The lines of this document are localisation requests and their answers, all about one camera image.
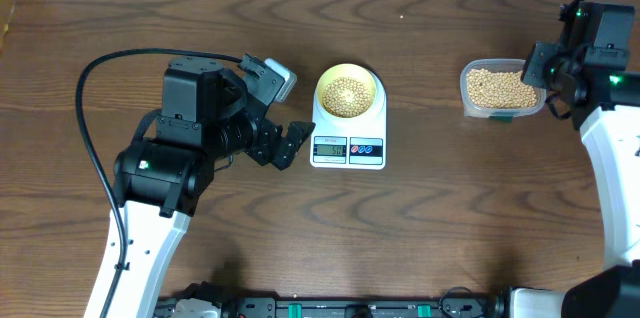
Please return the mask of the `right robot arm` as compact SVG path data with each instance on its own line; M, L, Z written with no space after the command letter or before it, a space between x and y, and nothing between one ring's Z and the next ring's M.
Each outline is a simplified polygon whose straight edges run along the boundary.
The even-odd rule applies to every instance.
M565 292L513 288L507 317L636 317L639 314L639 75L630 72L631 6L576 0L561 9L556 43L538 42L521 80L565 103L596 179L604 269Z

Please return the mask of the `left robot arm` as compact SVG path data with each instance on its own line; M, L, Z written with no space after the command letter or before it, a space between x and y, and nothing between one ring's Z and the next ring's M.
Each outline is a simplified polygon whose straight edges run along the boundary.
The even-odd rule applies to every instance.
M310 137L311 122L289 127L266 117L297 77L273 59L175 51L163 77L162 105L140 121L118 154L114 178L97 171L111 205L104 256L88 317L150 317L171 259L200 195L244 152L261 166L288 168Z

